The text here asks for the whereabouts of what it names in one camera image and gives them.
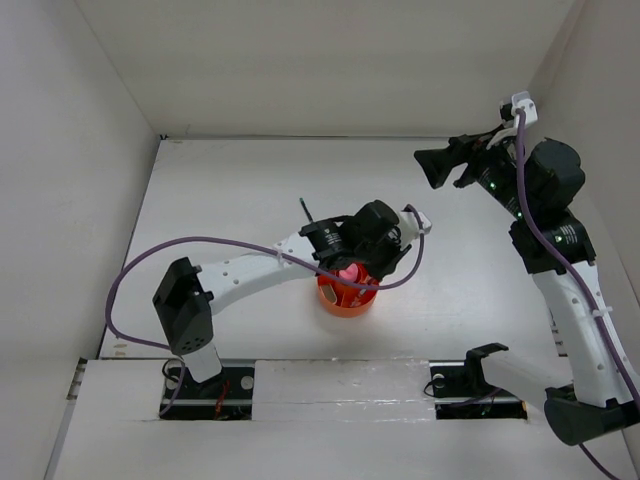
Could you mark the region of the pink-capped patterned bottle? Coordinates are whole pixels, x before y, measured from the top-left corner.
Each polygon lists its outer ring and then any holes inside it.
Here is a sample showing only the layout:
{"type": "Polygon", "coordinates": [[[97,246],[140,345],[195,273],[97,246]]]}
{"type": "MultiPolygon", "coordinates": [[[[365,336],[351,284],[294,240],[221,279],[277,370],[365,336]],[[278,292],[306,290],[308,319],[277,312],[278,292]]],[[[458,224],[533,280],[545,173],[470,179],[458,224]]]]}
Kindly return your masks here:
{"type": "Polygon", "coordinates": [[[349,282],[356,282],[359,275],[359,269],[356,264],[352,264],[344,270],[339,271],[339,277],[349,282]]]}

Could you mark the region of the green gel pen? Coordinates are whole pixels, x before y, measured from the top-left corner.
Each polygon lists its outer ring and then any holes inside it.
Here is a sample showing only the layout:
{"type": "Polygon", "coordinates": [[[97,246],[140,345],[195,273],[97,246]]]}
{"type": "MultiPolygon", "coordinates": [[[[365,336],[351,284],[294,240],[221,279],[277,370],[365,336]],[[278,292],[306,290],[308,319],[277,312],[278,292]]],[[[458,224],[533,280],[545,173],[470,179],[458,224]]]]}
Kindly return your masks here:
{"type": "Polygon", "coordinates": [[[300,197],[299,198],[299,203],[300,203],[301,208],[302,208],[302,210],[303,210],[303,212],[304,212],[304,214],[306,216],[307,221],[309,223],[313,223],[314,222],[314,218],[313,218],[313,216],[312,216],[312,214],[311,214],[311,212],[310,212],[310,210],[309,210],[304,198],[300,197]]]}

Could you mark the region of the pink white mini stapler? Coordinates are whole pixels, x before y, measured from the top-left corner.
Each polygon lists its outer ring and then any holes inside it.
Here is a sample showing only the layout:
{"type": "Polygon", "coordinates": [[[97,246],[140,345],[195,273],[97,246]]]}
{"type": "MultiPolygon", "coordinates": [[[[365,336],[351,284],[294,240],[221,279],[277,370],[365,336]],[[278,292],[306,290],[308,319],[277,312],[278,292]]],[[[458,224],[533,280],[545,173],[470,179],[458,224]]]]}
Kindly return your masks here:
{"type": "Polygon", "coordinates": [[[330,304],[335,304],[337,301],[337,296],[336,296],[336,292],[333,289],[333,286],[330,284],[325,284],[321,286],[321,291],[325,297],[325,299],[330,303],[330,304]]]}

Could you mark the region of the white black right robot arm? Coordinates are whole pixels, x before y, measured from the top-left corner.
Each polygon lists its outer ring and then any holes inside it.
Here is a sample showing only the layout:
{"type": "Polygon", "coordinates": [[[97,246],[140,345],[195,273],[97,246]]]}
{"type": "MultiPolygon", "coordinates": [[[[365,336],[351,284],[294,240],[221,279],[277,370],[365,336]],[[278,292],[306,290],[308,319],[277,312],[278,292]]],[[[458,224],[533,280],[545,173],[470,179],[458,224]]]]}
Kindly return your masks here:
{"type": "Polygon", "coordinates": [[[576,446],[639,422],[639,376],[629,365],[602,299],[596,255],[585,226],[569,209],[585,183],[578,153],[545,139],[524,162],[527,225],[517,192],[515,145],[491,147],[481,135],[453,137],[447,147],[417,150],[429,185],[440,188],[451,171],[465,169],[457,188],[478,184],[513,215],[509,235],[541,292],[572,376],[541,369],[501,343],[466,353],[462,381],[472,395],[494,389],[541,410],[556,437],[576,446]]]}

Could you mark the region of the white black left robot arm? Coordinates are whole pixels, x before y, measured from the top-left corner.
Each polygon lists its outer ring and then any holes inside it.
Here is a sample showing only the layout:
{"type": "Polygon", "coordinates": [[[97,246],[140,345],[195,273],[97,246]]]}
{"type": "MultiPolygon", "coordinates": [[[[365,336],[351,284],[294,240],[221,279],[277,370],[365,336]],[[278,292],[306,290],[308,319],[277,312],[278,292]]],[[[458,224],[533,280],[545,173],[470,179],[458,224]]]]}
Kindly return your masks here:
{"type": "Polygon", "coordinates": [[[414,243],[431,230],[423,213],[400,211],[380,200],[354,215],[314,220],[272,247],[246,242],[245,254],[195,266],[180,258],[168,267],[152,298],[170,352],[184,361],[188,384],[201,396],[222,387],[221,359],[214,343],[213,318],[246,297],[311,276],[332,280],[362,295],[385,289],[383,279],[414,243]]]}

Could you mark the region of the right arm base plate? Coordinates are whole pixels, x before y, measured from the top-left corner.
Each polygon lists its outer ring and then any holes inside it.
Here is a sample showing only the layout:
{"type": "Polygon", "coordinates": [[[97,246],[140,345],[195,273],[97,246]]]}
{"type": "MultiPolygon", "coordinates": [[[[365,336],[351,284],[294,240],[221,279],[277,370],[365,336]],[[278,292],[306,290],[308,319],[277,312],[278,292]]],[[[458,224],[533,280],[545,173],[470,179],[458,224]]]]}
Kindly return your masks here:
{"type": "Polygon", "coordinates": [[[423,394],[434,401],[437,420],[526,420],[525,404],[494,386],[475,385],[463,361],[429,363],[423,394]]]}

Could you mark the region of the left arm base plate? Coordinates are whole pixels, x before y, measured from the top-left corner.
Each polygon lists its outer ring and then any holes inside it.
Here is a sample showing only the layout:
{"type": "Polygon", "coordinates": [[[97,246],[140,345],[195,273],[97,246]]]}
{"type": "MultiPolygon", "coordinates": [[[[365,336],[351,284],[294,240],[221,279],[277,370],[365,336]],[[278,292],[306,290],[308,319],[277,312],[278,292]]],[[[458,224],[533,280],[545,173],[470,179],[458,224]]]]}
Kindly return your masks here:
{"type": "Polygon", "coordinates": [[[180,367],[164,367],[165,386],[159,417],[172,421],[245,421],[252,419],[255,367],[227,365],[214,383],[198,384],[188,371],[179,389],[180,367]]]}

